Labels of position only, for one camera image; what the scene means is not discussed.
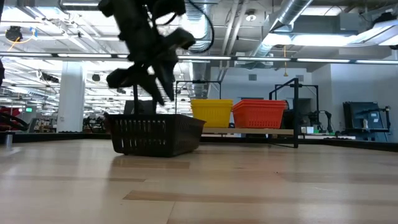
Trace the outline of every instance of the white pillar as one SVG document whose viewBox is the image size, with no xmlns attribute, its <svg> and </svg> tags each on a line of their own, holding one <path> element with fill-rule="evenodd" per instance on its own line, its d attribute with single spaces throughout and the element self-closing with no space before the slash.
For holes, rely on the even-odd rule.
<svg viewBox="0 0 398 224">
<path fill-rule="evenodd" d="M 62 65 L 57 132 L 82 131 L 86 73 L 81 62 Z"/>
</svg>

